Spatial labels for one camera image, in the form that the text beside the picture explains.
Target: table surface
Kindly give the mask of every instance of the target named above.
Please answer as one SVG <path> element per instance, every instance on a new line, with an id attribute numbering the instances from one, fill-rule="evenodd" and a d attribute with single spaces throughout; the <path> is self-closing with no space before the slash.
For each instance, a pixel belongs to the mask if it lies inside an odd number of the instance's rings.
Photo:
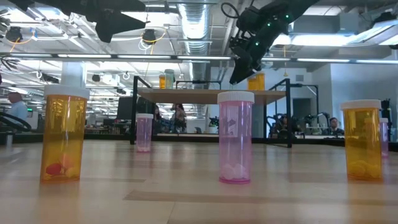
<path id="1" fill-rule="evenodd" d="M 217 143 L 85 141 L 79 182 L 40 185 L 41 148 L 0 157 L 1 223 L 398 223 L 395 153 L 383 183 L 348 182 L 342 147 L 253 144 L 252 182 L 228 185 Z"/>
<path id="2" fill-rule="evenodd" d="M 217 96 L 225 91 L 236 90 L 160 90 L 139 88 L 138 94 L 154 103 L 194 103 L 216 105 Z M 285 91 L 250 91 L 255 95 L 255 104 L 268 105 L 286 96 Z"/>

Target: ductwork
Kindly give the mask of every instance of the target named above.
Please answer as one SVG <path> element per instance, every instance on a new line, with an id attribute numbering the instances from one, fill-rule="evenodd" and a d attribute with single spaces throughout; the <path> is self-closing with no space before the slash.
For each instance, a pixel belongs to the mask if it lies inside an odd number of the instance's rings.
<path id="1" fill-rule="evenodd" d="M 182 16 L 182 31 L 186 39 L 207 39 L 210 34 L 210 5 L 208 4 L 179 4 L 178 9 Z M 208 42 L 186 42 L 185 50 L 188 55 L 207 55 Z M 210 64 L 190 63 L 190 80 L 210 81 Z M 209 85 L 194 85 L 194 88 L 208 88 Z M 205 115 L 204 105 L 194 105 L 198 118 Z"/>

